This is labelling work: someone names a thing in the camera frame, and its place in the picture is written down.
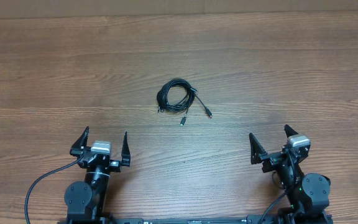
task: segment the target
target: wooden table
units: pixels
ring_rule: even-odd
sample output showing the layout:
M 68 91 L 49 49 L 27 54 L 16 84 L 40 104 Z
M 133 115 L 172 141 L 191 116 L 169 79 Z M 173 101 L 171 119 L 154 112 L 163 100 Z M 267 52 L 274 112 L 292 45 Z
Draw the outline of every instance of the wooden table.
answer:
M 175 77 L 213 119 L 197 101 L 183 127 L 157 113 Z M 0 223 L 24 223 L 30 184 L 74 160 L 86 126 L 116 159 L 128 131 L 132 164 L 106 205 L 117 217 L 262 213 L 281 192 L 250 164 L 248 134 L 279 151 L 284 124 L 311 138 L 301 167 L 331 178 L 335 223 L 358 223 L 358 12 L 0 20 Z M 32 223 L 64 219 L 65 189 L 84 176 L 41 181 Z

